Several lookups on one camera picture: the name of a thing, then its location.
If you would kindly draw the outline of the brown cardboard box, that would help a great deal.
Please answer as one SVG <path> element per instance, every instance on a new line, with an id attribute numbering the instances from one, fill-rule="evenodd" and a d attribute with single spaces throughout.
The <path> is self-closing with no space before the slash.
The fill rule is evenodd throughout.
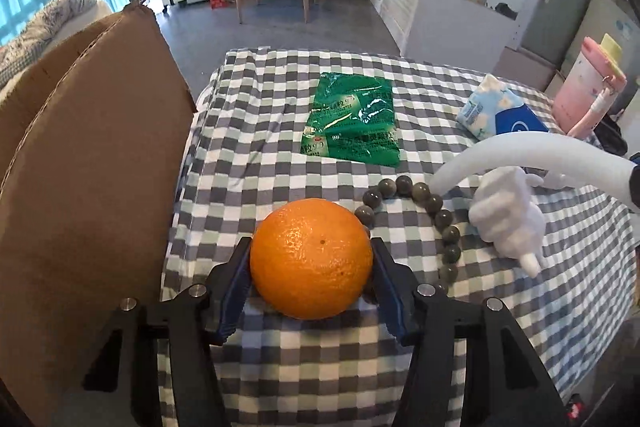
<path id="1" fill-rule="evenodd" d="M 45 426 L 126 297 L 160 295 L 195 106 L 154 13 L 56 46 L 1 104 L 1 386 Z"/>

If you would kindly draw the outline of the white glove hand toy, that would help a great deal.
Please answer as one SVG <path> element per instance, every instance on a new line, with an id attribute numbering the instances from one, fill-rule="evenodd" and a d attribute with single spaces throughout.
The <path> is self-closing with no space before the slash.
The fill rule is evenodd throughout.
<path id="1" fill-rule="evenodd" d="M 529 277 L 541 272 L 546 221 L 532 192 L 541 184 L 540 176 L 521 167 L 496 168 L 483 176 L 469 209 L 480 238 L 493 243 L 500 257 L 518 260 Z"/>

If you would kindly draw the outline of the bed with white sheet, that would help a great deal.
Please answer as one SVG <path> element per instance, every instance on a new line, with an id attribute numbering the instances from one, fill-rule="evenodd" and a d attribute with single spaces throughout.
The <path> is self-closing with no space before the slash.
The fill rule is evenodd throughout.
<path id="1" fill-rule="evenodd" d="M 113 10 L 104 0 L 51 0 L 21 33 L 1 47 L 1 101 L 43 54 Z"/>

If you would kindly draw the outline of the blue tissue pack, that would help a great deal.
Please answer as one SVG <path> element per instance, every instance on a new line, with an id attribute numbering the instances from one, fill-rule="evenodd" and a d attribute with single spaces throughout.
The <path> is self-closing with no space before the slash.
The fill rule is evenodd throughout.
<path id="1" fill-rule="evenodd" d="M 498 134 L 540 131 L 547 126 L 503 81 L 487 74 L 457 115 L 457 122 L 478 141 Z"/>

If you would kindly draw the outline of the patterned quilt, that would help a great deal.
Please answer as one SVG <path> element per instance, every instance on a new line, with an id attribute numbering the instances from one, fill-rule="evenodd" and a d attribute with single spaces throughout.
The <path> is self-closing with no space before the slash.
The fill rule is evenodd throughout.
<path id="1" fill-rule="evenodd" d="M 61 28 L 84 15 L 98 0 L 51 0 L 25 25 L 21 33 L 1 50 L 1 88 L 19 72 L 35 63 Z"/>

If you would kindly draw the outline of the white foam tube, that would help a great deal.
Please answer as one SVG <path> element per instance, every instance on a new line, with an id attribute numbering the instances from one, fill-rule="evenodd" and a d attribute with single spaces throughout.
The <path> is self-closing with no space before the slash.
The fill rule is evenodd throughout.
<path id="1" fill-rule="evenodd" d="M 492 136 L 445 162 L 430 187 L 444 195 L 472 174 L 509 166 L 566 174 L 597 187 L 633 212 L 639 211 L 639 166 L 562 134 L 521 131 Z"/>

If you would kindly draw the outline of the green snack packet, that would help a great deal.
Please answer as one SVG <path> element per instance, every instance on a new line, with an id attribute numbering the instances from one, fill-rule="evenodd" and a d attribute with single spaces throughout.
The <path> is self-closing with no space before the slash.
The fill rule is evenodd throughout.
<path id="1" fill-rule="evenodd" d="M 397 167 L 393 89 L 380 77 L 325 72 L 300 140 L 308 156 Z"/>

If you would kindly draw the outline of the orange fruit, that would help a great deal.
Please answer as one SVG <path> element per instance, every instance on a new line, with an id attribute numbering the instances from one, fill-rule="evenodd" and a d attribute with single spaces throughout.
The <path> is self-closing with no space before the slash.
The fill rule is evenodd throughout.
<path id="1" fill-rule="evenodd" d="M 258 294 L 297 320 L 323 320 L 347 310 L 362 294 L 372 263 L 366 228 L 349 210 L 321 198 L 274 210 L 250 244 Z"/>

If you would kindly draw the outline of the pink water bottle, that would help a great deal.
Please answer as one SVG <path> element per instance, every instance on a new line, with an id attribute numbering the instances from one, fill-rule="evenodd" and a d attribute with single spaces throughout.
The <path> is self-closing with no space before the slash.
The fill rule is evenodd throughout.
<path id="1" fill-rule="evenodd" d="M 585 37 L 580 52 L 552 104 L 552 116 L 571 138 L 586 139 L 627 84 L 618 61 L 623 50 L 609 35 Z"/>

